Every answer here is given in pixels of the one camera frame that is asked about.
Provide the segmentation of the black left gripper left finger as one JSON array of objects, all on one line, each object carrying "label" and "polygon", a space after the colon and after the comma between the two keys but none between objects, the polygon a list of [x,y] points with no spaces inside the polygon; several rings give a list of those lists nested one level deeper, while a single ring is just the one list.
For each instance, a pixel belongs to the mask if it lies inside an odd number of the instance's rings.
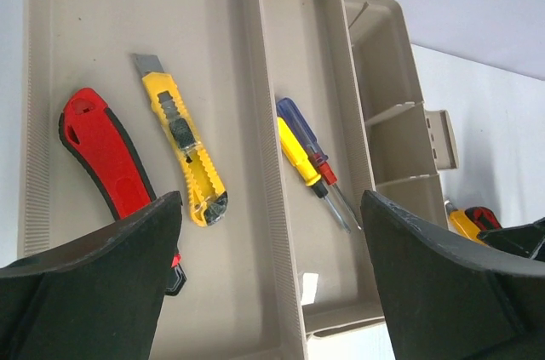
[{"label": "black left gripper left finger", "polygon": [[181,195],[1,270],[3,359],[147,359],[181,231]]}]

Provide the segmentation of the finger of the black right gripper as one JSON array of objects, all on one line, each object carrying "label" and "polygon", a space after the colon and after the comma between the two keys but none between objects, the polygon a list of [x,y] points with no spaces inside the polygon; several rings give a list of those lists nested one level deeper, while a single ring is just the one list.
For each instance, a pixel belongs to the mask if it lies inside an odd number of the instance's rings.
[{"label": "finger of the black right gripper", "polygon": [[477,238],[508,254],[544,260],[544,219],[522,226],[481,231]]}]

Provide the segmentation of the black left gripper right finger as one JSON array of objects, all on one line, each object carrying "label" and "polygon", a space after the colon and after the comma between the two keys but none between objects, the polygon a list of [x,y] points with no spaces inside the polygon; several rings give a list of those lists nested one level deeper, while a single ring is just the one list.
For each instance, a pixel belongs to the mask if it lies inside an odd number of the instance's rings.
[{"label": "black left gripper right finger", "polygon": [[460,237],[376,191],[365,240],[397,359],[542,359],[544,264]]}]

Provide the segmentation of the yellow utility knife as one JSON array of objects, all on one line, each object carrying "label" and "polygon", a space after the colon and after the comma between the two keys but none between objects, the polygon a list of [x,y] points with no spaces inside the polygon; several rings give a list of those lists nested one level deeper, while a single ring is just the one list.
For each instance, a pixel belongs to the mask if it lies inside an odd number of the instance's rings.
[{"label": "yellow utility knife", "polygon": [[474,222],[472,222],[468,218],[464,211],[458,209],[449,200],[445,201],[445,211],[450,225],[456,230],[456,232],[460,236],[484,245],[484,243],[478,238],[478,235],[480,234],[480,229]]}]

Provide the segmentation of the yellow black box cutter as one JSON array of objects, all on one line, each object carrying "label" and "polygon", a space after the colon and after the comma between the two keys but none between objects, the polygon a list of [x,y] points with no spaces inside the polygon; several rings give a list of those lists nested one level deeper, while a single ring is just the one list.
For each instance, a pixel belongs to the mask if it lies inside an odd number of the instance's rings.
[{"label": "yellow black box cutter", "polygon": [[165,132],[186,181],[190,216],[212,226],[227,211],[228,195],[171,74],[154,54],[132,54],[151,108]]}]

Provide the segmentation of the red folding knife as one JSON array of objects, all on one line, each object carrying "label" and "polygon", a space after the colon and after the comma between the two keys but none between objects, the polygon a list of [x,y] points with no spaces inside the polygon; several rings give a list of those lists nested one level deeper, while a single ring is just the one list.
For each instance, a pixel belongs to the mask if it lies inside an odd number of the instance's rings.
[{"label": "red folding knife", "polygon": [[158,196],[116,113],[91,87],[77,90],[58,119],[58,135],[95,184],[115,221],[149,211]]}]

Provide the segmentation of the yellow handle screwdriver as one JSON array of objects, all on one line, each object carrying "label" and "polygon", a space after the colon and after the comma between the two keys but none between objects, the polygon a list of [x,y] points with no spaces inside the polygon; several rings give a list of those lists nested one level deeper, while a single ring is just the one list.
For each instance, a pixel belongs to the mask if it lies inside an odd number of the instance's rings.
[{"label": "yellow handle screwdriver", "polygon": [[305,186],[310,188],[314,195],[323,200],[330,212],[336,218],[345,232],[350,233],[351,229],[348,223],[341,216],[338,208],[333,204],[329,197],[322,175],[313,167],[309,157],[299,140],[295,137],[288,124],[281,117],[277,117],[280,145],[284,155],[287,157],[290,164],[296,169],[300,177],[305,183]]}]

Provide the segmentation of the small blue red screwdriver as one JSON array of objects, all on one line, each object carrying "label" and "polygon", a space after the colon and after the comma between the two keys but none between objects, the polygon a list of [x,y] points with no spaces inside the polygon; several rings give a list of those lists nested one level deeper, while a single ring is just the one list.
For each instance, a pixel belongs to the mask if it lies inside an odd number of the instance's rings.
[{"label": "small blue red screwdriver", "polygon": [[322,175],[325,186],[329,186],[336,192],[336,195],[344,203],[346,211],[350,214],[356,227],[361,230],[362,227],[359,224],[353,209],[348,204],[346,197],[337,185],[338,179],[327,162],[328,156],[319,146],[317,137],[308,125],[306,119],[302,116],[295,102],[290,98],[283,98],[277,102],[276,108],[277,116],[285,120],[295,137],[299,140],[313,167]]}]

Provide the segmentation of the beige plastic tool box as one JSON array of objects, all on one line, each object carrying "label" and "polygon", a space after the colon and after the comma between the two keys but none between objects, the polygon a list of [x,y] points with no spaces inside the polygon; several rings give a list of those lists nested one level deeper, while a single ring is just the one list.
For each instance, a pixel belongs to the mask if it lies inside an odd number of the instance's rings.
[{"label": "beige plastic tool box", "polygon": [[112,219],[60,143],[76,90],[112,108],[157,193],[185,188],[134,63],[171,74],[228,195],[209,228],[184,219],[186,287],[154,359],[303,359],[307,339],[384,320],[364,234],[343,231],[278,141],[278,99],[313,127],[349,202],[376,190],[446,226],[439,169],[394,0],[24,0],[20,255]]}]

